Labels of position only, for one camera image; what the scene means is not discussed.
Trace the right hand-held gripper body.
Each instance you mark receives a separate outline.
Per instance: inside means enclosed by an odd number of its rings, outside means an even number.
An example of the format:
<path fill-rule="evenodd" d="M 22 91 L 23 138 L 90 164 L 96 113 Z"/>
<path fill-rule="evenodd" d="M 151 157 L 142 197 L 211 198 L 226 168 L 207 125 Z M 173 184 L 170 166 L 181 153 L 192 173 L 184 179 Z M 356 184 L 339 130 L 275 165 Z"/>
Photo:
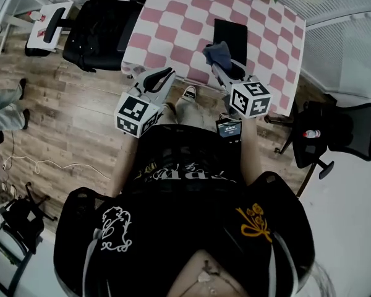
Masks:
<path fill-rule="evenodd" d="M 219 77 L 218 82 L 228 93 L 223 101 L 231 118 L 257 118 L 268 114 L 272 94 L 255 75 L 244 80 Z"/>

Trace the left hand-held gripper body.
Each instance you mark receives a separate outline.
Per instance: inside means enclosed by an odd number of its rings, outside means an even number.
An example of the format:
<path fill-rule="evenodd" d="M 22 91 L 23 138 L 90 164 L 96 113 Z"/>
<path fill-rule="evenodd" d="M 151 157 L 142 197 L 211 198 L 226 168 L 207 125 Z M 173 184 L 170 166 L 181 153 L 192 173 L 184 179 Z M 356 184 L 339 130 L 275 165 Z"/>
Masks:
<path fill-rule="evenodd" d="M 167 96 L 167 86 L 157 92 L 149 92 L 136 84 L 128 92 L 123 92 L 114 112 L 116 129 L 140 138 L 156 124 Z"/>

